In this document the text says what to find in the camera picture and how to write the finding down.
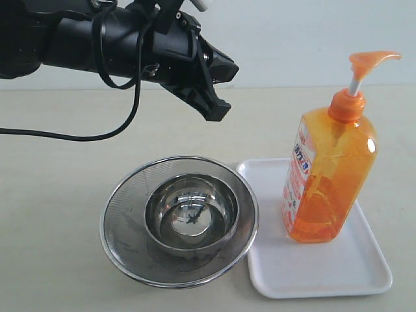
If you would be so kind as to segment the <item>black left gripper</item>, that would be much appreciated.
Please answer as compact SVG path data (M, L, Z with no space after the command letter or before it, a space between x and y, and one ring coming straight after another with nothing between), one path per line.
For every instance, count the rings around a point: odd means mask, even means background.
M203 36L197 40L172 29L167 37L156 36L146 42L146 80L157 83L197 110L207 121L219 122L231 105L214 89L228 83L239 71L238 65Z

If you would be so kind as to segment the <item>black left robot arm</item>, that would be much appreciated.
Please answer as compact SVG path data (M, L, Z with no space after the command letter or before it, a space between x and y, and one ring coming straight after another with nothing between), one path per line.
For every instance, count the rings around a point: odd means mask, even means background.
M239 68L201 34L181 1L2 1L1 78L41 65L157 83L219 122L231 106L214 86Z

